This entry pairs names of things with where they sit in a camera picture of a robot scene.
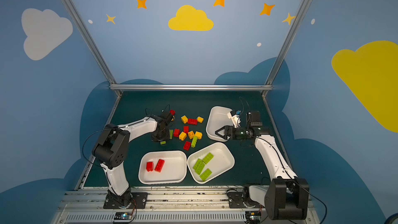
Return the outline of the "red lego brick long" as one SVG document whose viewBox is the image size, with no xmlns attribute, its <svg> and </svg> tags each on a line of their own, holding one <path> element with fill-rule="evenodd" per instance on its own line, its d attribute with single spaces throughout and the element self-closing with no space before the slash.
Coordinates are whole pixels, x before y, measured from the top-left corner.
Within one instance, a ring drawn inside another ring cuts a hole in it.
<svg viewBox="0 0 398 224">
<path fill-rule="evenodd" d="M 163 169 L 164 164 L 165 164 L 165 161 L 163 159 L 159 159 L 157 164 L 156 164 L 156 166 L 155 166 L 155 168 L 154 168 L 154 170 L 156 172 L 160 173 L 162 171 L 162 169 Z"/>
</svg>

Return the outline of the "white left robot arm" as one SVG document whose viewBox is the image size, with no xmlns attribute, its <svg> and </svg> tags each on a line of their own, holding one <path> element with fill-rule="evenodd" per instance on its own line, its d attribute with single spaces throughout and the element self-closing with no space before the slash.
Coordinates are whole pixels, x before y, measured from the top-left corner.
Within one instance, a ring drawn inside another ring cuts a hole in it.
<svg viewBox="0 0 398 224">
<path fill-rule="evenodd" d="M 169 140 L 173 119 L 172 113 L 162 111 L 159 116 L 150 115 L 127 124 L 106 125 L 92 149 L 92 155 L 99 161 L 108 182 L 104 209 L 134 207 L 134 197 L 124 171 L 129 142 L 147 133 L 151 134 L 154 142 Z"/>
</svg>

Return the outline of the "green lego large brick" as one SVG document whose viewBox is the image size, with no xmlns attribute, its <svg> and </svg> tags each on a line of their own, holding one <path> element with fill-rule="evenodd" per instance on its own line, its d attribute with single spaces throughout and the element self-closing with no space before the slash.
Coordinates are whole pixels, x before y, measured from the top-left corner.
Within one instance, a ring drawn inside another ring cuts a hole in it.
<svg viewBox="0 0 398 224">
<path fill-rule="evenodd" d="M 205 164 L 208 164 L 208 163 L 212 160 L 213 157 L 214 157 L 213 154 L 209 152 L 209 153 L 202 159 L 202 161 L 203 161 Z"/>
</svg>

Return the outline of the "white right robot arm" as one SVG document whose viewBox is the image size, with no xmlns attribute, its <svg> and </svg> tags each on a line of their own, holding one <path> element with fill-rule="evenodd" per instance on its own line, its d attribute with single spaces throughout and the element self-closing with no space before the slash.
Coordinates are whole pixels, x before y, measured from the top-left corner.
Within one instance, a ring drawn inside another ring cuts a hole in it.
<svg viewBox="0 0 398 224">
<path fill-rule="evenodd" d="M 258 111 L 247 112 L 246 125 L 241 125 L 241 112 L 214 107 L 209 115 L 206 133 L 215 141 L 253 140 L 269 173 L 270 184 L 251 185 L 243 190 L 247 206 L 260 204 L 271 220 L 305 220 L 309 185 L 298 178 L 279 151 L 269 128 L 263 126 Z"/>
</svg>

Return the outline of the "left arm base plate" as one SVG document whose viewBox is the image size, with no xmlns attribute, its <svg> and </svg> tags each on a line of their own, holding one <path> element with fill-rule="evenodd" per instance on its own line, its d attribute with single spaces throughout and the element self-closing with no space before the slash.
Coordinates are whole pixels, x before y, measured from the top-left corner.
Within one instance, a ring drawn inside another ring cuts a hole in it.
<svg viewBox="0 0 398 224">
<path fill-rule="evenodd" d="M 144 209 L 148 193 L 146 192 L 125 192 L 122 196 L 117 196 L 110 191 L 105 198 L 103 209 Z"/>
</svg>

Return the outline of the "green lego brick long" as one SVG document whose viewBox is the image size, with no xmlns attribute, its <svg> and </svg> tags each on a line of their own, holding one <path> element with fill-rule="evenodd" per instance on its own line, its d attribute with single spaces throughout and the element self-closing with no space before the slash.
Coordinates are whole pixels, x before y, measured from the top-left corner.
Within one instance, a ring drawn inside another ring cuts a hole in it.
<svg viewBox="0 0 398 224">
<path fill-rule="evenodd" d="M 196 171 L 201 164 L 202 164 L 202 160 L 198 159 L 193 166 L 193 170 Z"/>
</svg>

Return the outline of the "red lego brick small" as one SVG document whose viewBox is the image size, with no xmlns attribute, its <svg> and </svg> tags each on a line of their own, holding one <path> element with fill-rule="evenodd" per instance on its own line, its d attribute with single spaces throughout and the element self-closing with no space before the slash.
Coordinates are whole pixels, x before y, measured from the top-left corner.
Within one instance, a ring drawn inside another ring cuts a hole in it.
<svg viewBox="0 0 398 224">
<path fill-rule="evenodd" d="M 147 172 L 153 171 L 153 162 L 152 161 L 146 163 L 146 171 Z"/>
</svg>

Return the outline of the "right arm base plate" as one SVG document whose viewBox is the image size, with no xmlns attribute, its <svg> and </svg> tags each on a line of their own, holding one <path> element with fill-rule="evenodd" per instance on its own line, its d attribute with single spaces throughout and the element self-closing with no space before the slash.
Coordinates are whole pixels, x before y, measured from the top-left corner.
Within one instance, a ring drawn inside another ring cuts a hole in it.
<svg viewBox="0 0 398 224">
<path fill-rule="evenodd" d="M 243 191 L 226 192 L 229 201 L 229 208 L 260 208 L 258 202 L 253 201 L 248 193 Z"/>
</svg>

